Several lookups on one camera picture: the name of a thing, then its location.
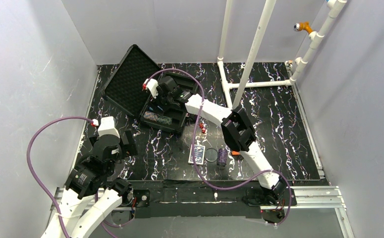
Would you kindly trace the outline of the orange blue poker chip stack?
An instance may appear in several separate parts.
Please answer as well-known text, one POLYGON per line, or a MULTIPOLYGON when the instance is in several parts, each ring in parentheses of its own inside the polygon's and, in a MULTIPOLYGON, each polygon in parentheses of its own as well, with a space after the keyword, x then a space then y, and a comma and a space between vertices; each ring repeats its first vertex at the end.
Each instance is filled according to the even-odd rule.
POLYGON ((144 119, 158 122, 159 115, 150 111, 145 111, 143 115, 144 119))

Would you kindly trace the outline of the black poker set case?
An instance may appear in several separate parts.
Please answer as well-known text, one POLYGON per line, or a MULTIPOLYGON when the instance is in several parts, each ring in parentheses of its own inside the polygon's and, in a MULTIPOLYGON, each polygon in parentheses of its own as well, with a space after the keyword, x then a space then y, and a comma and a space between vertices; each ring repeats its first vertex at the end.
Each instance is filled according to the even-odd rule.
POLYGON ((198 93, 197 83, 186 75, 164 72, 156 74, 161 68, 138 45, 132 45, 120 61, 118 69, 112 73, 110 80, 101 90, 103 98, 120 108, 128 116, 141 123, 170 133, 181 133, 188 118, 184 110, 162 110, 157 106, 157 101, 148 90, 143 90, 142 85, 147 78, 160 81, 165 76, 172 77, 175 82, 185 90, 198 93), (171 125, 146 120, 143 115, 150 111, 159 116, 172 118, 171 125))

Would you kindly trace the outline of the dark blue poker chip stack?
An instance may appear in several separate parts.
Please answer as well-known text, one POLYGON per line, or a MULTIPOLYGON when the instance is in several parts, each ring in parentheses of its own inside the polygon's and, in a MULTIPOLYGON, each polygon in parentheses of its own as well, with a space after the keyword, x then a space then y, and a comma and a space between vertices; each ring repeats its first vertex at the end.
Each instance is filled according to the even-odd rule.
POLYGON ((166 116, 159 116, 157 118, 157 121, 161 124, 165 125, 171 125, 172 124, 172 118, 171 117, 166 117, 166 116))

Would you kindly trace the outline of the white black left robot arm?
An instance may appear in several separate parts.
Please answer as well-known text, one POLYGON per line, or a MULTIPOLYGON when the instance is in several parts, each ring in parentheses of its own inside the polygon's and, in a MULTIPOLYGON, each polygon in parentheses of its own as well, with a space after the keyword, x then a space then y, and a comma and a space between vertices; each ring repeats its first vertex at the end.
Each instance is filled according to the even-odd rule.
POLYGON ((120 205, 134 201, 132 184, 122 178, 108 181, 117 162, 138 154, 132 132, 122 136, 100 132, 91 137, 92 153, 71 171, 44 238, 63 238, 60 220, 71 238, 87 238, 120 205))

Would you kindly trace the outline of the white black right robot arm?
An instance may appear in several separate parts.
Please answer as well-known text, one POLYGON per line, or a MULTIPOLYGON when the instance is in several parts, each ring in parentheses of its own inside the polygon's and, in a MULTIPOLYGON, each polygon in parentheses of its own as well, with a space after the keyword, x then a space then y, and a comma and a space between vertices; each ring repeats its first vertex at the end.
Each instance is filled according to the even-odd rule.
POLYGON ((143 89, 150 91, 154 99, 179 102, 189 114, 220 126, 226 146, 243 157, 254 172, 251 178, 257 179, 262 188, 268 189, 275 200, 289 188, 287 179, 274 170, 264 156, 257 142, 255 128, 242 106, 234 109, 223 107, 205 99, 203 92, 187 92, 176 83, 164 86, 161 80, 151 78, 144 82, 143 89))

